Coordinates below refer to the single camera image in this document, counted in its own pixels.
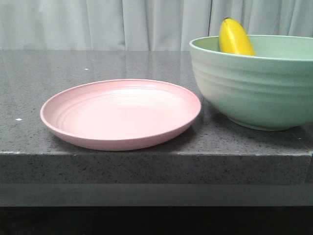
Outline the green bowl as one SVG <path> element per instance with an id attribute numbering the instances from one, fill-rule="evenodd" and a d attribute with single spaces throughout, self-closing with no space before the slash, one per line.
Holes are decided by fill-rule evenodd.
<path id="1" fill-rule="evenodd" d="M 313 40 L 251 35 L 255 55 L 223 53 L 216 36 L 189 43 L 197 86 L 233 122 L 278 131 L 313 120 Z"/>

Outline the pink plate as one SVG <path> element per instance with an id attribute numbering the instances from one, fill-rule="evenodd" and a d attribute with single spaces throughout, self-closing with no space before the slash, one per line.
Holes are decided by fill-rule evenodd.
<path id="1" fill-rule="evenodd" d="M 116 79 L 62 91 L 41 108 L 46 127 L 76 146 L 105 151 L 142 149 L 187 130 L 201 111 L 188 89 L 156 80 Z"/>

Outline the white curtain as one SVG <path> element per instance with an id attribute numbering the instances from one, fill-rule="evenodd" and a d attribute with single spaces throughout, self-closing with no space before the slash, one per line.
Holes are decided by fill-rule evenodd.
<path id="1" fill-rule="evenodd" d="M 310 0 L 3 0 L 0 47 L 184 51 L 227 17 L 248 34 L 313 35 Z"/>

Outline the yellow banana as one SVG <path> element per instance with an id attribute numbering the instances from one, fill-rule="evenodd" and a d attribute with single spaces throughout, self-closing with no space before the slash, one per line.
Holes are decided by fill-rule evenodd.
<path id="1" fill-rule="evenodd" d="M 255 51 L 242 25 L 232 19 L 222 21 L 219 32 L 220 51 L 224 53 L 255 56 Z"/>

